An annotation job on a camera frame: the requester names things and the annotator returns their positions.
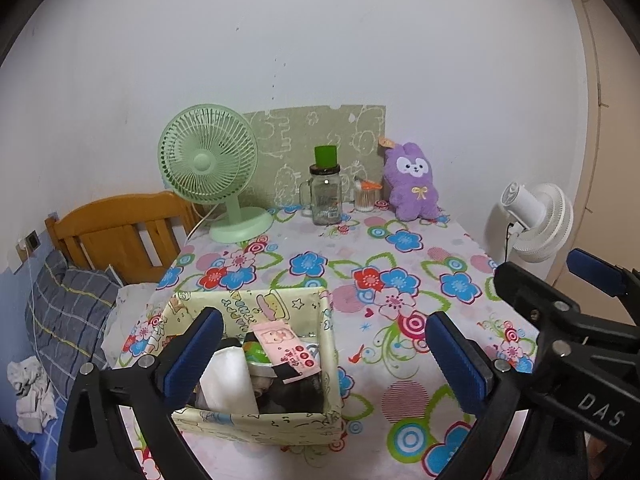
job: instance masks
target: tag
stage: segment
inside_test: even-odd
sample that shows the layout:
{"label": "tag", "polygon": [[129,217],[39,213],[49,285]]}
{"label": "tag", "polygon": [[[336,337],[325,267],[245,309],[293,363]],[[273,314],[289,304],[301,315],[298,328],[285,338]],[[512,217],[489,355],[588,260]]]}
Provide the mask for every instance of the tag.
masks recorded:
{"label": "tag", "polygon": [[283,320],[252,324],[251,330],[274,368],[288,364],[297,374],[284,379],[284,384],[299,381],[320,371],[318,362],[308,352],[305,344]]}
{"label": "tag", "polygon": [[378,144],[383,148],[394,148],[396,143],[386,137],[378,137]]}

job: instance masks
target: glass jar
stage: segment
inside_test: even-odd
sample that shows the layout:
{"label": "glass jar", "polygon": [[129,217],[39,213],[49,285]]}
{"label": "glass jar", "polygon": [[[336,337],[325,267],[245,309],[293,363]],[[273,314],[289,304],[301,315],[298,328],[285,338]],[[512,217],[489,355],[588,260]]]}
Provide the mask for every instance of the glass jar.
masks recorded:
{"label": "glass jar", "polygon": [[[311,178],[300,184],[300,203],[304,216],[311,216],[316,225],[339,224],[342,220],[342,181],[340,165],[333,168],[309,167]],[[302,198],[302,188],[309,187],[310,200]]]}

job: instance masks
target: plaid pillowcase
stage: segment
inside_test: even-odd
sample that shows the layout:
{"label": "plaid pillowcase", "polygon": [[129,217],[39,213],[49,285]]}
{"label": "plaid pillowcase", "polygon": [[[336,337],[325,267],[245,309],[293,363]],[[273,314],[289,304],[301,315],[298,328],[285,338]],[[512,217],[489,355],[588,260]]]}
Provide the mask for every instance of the plaid pillowcase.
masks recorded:
{"label": "plaid pillowcase", "polygon": [[58,393],[68,399],[80,367],[107,368],[100,348],[118,285],[101,270],[69,267],[52,251],[33,284],[25,322],[31,345]]}

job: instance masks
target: yellow bow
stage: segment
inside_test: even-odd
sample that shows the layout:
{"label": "yellow bow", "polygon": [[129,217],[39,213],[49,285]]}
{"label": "yellow bow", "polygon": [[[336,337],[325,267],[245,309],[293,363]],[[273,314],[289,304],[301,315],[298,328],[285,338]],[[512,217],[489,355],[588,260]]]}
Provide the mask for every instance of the yellow bow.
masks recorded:
{"label": "yellow bow", "polygon": [[429,190],[428,187],[412,187],[411,192],[418,194],[418,200],[424,200],[424,194]]}

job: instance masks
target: blue wall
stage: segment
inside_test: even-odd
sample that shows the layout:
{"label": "blue wall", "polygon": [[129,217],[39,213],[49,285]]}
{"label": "blue wall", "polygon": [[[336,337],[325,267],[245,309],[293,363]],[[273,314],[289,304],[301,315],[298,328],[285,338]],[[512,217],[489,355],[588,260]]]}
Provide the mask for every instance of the blue wall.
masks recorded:
{"label": "blue wall", "polygon": [[10,361],[22,361],[34,355],[27,339],[24,324],[24,310],[31,287],[53,245],[46,231],[40,234],[40,247],[13,274],[6,269],[0,274],[0,418],[3,422],[16,425],[15,390],[6,378],[6,366]]}

